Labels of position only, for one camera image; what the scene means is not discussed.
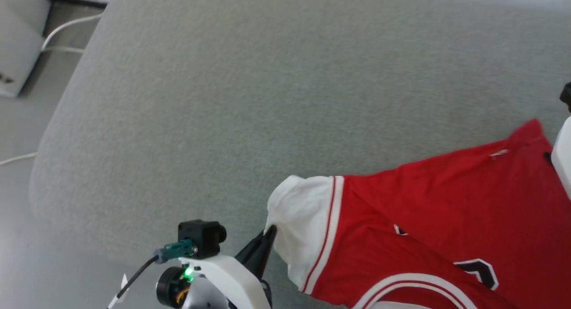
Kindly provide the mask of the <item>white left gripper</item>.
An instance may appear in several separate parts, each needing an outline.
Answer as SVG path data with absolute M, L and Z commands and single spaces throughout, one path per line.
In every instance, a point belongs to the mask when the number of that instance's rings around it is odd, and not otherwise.
M 277 227 L 269 226 L 235 258 L 216 255 L 192 260 L 192 308 L 229 309 L 231 305 L 237 309 L 271 308 L 259 279 L 263 278 L 276 236 Z

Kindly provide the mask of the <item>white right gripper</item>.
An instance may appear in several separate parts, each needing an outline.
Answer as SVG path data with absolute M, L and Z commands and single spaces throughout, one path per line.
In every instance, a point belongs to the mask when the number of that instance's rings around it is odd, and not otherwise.
M 571 199 L 571 117 L 567 118 L 559 129 L 553 150 L 543 152 L 543 157 L 554 167 L 567 197 Z

